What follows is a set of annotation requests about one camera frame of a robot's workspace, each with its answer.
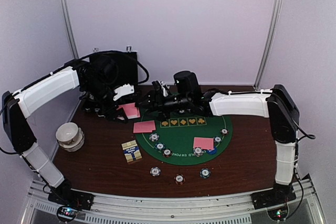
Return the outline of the pink playing card deck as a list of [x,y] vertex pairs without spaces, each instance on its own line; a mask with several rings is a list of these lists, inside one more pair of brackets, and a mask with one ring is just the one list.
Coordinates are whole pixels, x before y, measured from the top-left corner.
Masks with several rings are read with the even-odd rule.
[[118,109],[123,109],[128,119],[136,119],[140,117],[140,110],[135,106],[135,103],[120,105]]

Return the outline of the pink cards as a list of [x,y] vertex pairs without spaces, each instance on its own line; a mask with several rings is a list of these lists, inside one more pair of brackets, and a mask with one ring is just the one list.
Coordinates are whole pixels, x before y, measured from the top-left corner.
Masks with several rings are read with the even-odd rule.
[[133,125],[133,133],[152,133],[156,130],[156,125],[154,120],[136,122]]
[[214,139],[208,137],[194,137],[193,148],[197,147],[203,150],[213,150]]

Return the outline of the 10 chips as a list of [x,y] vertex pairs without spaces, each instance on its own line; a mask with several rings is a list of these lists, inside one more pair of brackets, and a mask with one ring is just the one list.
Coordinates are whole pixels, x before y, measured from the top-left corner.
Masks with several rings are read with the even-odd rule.
[[160,136],[157,133],[152,133],[149,135],[149,140],[151,142],[156,142],[160,139]]
[[196,147],[193,149],[193,154],[195,157],[200,157],[203,155],[203,150],[200,147]]

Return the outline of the blue white 10 chip stack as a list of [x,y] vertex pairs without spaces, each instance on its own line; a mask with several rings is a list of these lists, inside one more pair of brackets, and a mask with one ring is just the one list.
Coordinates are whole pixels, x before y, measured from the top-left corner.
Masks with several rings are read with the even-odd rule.
[[161,174],[161,169],[157,166],[154,166],[150,169],[150,174],[153,176],[153,177],[157,177],[157,176],[160,176]]

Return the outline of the red black 100 chip stack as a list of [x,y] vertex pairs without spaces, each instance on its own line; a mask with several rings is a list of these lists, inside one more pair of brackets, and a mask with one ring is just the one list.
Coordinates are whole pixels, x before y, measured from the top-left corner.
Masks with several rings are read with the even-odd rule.
[[182,185],[185,183],[185,177],[182,174],[177,174],[174,177],[174,181],[177,185]]

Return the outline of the blue green 50 chip stack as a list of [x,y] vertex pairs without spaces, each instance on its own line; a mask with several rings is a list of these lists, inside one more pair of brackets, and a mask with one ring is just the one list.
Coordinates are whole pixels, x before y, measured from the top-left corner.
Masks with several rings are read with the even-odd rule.
[[208,168],[202,168],[200,170],[200,177],[203,179],[209,178],[211,175],[211,171]]

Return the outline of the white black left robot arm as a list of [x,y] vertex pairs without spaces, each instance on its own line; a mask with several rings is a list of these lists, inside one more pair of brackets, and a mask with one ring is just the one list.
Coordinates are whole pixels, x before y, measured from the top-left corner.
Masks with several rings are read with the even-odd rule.
[[113,121],[125,117],[125,112],[118,109],[119,101],[134,93],[134,85],[128,81],[117,84],[118,77],[119,68],[108,57],[101,56],[94,62],[74,59],[24,88],[2,95],[3,128],[13,151],[1,151],[20,156],[64,205],[75,201],[75,192],[71,190],[70,181],[38,145],[27,118],[43,105],[76,88],[94,97],[104,118]]

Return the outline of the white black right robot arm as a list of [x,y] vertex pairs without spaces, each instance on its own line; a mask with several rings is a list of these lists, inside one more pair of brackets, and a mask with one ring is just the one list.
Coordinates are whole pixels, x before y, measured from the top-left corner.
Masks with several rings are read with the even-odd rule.
[[286,88],[277,84],[271,89],[232,92],[219,89],[201,91],[197,81],[175,82],[177,92],[164,91],[158,81],[153,89],[136,102],[147,112],[157,112],[159,118],[167,119],[175,110],[190,109],[201,116],[251,115],[270,120],[271,135],[276,144],[277,167],[275,182],[269,192],[272,203],[279,204],[289,196],[294,171],[298,161],[298,143],[304,138],[314,140],[299,125],[300,113]]

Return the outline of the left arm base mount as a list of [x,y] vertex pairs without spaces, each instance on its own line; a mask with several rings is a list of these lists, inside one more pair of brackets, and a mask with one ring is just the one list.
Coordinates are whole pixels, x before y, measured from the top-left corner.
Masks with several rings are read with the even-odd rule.
[[90,210],[93,204],[94,195],[72,190],[71,188],[58,187],[51,190],[48,200],[78,210]]

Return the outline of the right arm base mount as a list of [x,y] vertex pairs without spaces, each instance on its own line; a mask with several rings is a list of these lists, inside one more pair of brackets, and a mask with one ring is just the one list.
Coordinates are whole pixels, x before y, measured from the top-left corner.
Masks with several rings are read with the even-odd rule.
[[255,210],[285,204],[295,199],[296,194],[293,190],[292,183],[282,185],[274,182],[272,189],[251,194],[251,200]]

